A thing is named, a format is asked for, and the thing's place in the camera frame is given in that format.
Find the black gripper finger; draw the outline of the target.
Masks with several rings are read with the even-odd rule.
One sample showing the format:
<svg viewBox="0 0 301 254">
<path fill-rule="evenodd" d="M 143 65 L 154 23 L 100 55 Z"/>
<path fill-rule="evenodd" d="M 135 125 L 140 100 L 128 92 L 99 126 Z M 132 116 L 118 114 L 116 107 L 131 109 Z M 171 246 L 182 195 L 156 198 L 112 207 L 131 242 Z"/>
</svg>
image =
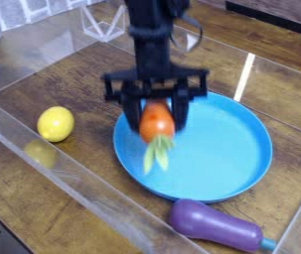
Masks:
<svg viewBox="0 0 301 254">
<path fill-rule="evenodd" d="M 124 116 L 127 119 L 130 129 L 134 132 L 138 132 L 139 131 L 140 115 L 142 115 L 142 107 L 140 107 L 139 98 L 126 95 L 122 98 L 122 108 L 123 108 L 123 112 L 124 112 Z"/>
<path fill-rule="evenodd" d="M 175 130 L 181 131 L 186 126 L 189 113 L 189 98 L 178 94 L 171 98 L 171 112 L 175 121 Z"/>
</svg>

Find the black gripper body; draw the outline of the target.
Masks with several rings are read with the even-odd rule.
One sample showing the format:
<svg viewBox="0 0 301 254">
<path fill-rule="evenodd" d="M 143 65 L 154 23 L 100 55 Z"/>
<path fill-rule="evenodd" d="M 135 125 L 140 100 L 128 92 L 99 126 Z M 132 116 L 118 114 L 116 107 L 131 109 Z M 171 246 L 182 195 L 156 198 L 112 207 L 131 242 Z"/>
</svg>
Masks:
<svg viewBox="0 0 301 254">
<path fill-rule="evenodd" d="M 106 73 L 104 99 L 122 100 L 122 94 L 128 93 L 138 98 L 164 98 L 174 94 L 191 100 L 195 96 L 207 94 L 207 75 L 205 68 L 191 68 L 177 64 L 156 76 L 139 77 L 136 68 Z"/>
</svg>

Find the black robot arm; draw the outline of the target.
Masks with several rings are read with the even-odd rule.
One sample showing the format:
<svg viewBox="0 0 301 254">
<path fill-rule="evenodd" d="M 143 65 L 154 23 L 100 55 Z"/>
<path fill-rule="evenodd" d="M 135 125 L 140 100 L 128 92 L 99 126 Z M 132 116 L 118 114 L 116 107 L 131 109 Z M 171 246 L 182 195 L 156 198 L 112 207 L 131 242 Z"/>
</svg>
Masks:
<svg viewBox="0 0 301 254">
<path fill-rule="evenodd" d="M 199 29 L 199 22 L 186 11 L 190 0 L 124 0 L 128 11 L 128 35 L 134 40 L 135 68 L 106 73 L 104 99 L 116 100 L 127 123 L 139 132 L 143 109 L 142 99 L 171 98 L 175 130 L 185 128 L 189 103 L 195 96 L 207 94 L 207 75 L 203 68 L 177 65 L 170 60 L 174 20 L 182 19 Z"/>
</svg>

